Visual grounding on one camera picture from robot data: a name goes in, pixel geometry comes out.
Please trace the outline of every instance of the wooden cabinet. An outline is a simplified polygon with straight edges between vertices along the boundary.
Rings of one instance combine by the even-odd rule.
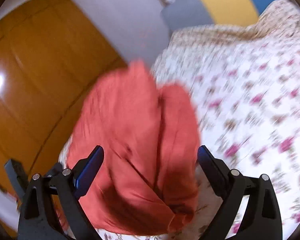
[[[30,0],[0,20],[0,184],[3,165],[45,173],[97,77],[125,63],[71,0]]]

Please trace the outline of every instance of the silver screw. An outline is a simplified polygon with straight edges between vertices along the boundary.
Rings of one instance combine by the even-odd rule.
[[[238,170],[236,170],[236,169],[233,169],[233,170],[231,170],[231,174],[233,176],[239,176],[240,172]]]
[[[71,173],[71,169],[64,169],[63,171],[62,171],[62,174],[64,175],[64,176],[67,176],[67,175],[69,175]]]
[[[267,174],[262,174],[261,178],[263,180],[268,180],[269,179],[269,176]]]
[[[36,173],[36,174],[34,174],[33,176],[32,176],[32,179],[33,180],[37,180],[37,179],[39,179],[40,178],[40,174],[38,174],[38,173]]]

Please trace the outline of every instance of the folded red garment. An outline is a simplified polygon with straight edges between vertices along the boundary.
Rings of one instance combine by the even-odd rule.
[[[74,128],[68,166],[96,145],[104,162],[80,199],[95,228],[147,236],[175,232],[192,220],[199,135],[181,86],[157,89],[142,61],[100,78]]]

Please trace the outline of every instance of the red cloth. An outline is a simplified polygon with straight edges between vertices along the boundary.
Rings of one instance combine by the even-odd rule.
[[[74,128],[69,167],[96,145],[105,159],[80,199],[95,228],[158,235],[192,220],[199,135],[189,95],[180,86],[158,90],[142,61],[100,78]]]

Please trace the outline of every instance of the white floral fabric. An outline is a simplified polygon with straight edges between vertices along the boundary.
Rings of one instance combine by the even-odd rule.
[[[300,222],[300,11],[276,0],[249,27],[177,31],[153,75],[159,85],[178,82],[188,89],[201,143],[216,158],[245,176],[269,175],[286,240]],[[97,231],[103,240],[197,240],[222,203],[199,167],[197,179],[198,209],[181,232],[127,236]],[[228,237],[237,232],[247,201]]]

